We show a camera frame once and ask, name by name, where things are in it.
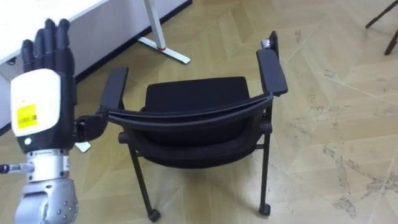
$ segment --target black chair leg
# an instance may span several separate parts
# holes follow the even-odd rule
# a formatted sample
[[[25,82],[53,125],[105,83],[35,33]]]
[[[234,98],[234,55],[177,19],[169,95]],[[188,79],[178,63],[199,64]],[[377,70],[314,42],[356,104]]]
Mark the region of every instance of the black chair leg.
[[[390,44],[388,45],[386,51],[384,52],[384,55],[390,55],[391,54],[392,49],[394,49],[394,47],[397,44],[397,39],[398,39],[398,30],[394,34],[394,37],[391,39]]]
[[[272,121],[272,105],[266,109],[264,119],[271,124]],[[262,155],[262,175],[261,175],[261,198],[260,198],[260,208],[259,213],[264,216],[269,216],[271,214],[271,206],[266,203],[267,195],[267,178],[268,178],[268,163],[269,163],[269,144],[271,141],[271,130],[266,130],[269,134],[264,136],[264,144],[262,148],[264,149]]]
[[[384,11],[380,13],[377,17],[373,18],[368,24],[366,24],[365,28],[371,27],[375,22],[377,22],[382,16],[384,16],[387,12],[389,12],[392,8],[398,5],[398,1],[394,1],[391,5],[389,5]]]
[[[160,213],[156,209],[153,209],[152,205],[150,204],[147,187],[145,186],[144,176],[141,171],[141,166],[139,165],[137,152],[130,146],[129,150],[132,164],[134,166],[134,170],[136,171],[139,188],[141,189],[142,199],[144,199],[145,208],[148,213],[148,218],[150,221],[156,222],[160,218]]]
[[[271,206],[266,203],[270,136],[270,134],[264,136],[264,152],[262,156],[261,198],[259,213],[264,216],[269,216],[271,214]]]

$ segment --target white table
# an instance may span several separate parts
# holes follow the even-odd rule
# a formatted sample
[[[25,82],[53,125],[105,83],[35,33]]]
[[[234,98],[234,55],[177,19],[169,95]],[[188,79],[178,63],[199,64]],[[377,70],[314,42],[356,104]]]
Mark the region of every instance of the white table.
[[[110,0],[0,0],[0,65],[19,55],[23,40],[34,40],[37,30],[43,28],[46,19],[51,18],[56,24],[64,18],[73,21],[108,1]],[[189,63],[188,57],[166,47],[154,0],[144,2],[155,41],[141,37],[139,42],[184,64]],[[77,146],[82,152],[90,147],[89,144]]]

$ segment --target black chair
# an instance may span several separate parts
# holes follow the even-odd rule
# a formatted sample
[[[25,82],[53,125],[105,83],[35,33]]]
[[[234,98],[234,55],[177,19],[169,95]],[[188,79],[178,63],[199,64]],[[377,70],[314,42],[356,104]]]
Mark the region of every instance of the black chair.
[[[122,97],[128,69],[110,73],[101,109],[123,127],[119,142],[129,148],[151,221],[160,213],[150,204],[138,156],[163,166],[201,169],[238,161],[256,149],[264,149],[259,213],[270,215],[266,188],[272,100],[287,93],[287,84],[276,33],[262,45],[257,60],[264,93],[254,98],[249,97],[244,77],[159,83],[148,86],[141,111],[126,111]],[[257,145],[262,135],[264,143]]]

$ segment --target chair seat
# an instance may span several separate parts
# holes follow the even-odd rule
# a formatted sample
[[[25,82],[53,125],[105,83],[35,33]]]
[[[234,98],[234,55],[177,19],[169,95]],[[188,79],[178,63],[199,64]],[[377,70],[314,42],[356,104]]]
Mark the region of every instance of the chair seat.
[[[248,99],[244,77],[209,78],[149,85],[145,111],[156,113],[208,110]],[[207,168],[228,164],[255,150],[258,121],[238,121],[184,133],[135,133],[137,150],[169,167]]]

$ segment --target chair caster wheel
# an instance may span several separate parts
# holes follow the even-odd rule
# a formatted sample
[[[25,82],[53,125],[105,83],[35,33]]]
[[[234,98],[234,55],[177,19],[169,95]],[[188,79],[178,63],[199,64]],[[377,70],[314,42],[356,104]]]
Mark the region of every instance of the chair caster wheel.
[[[152,209],[150,214],[148,214],[148,218],[151,222],[156,222],[160,218],[160,213],[156,209]]]
[[[263,207],[260,207],[259,213],[262,216],[268,217],[271,214],[271,206],[269,204],[265,204]]]

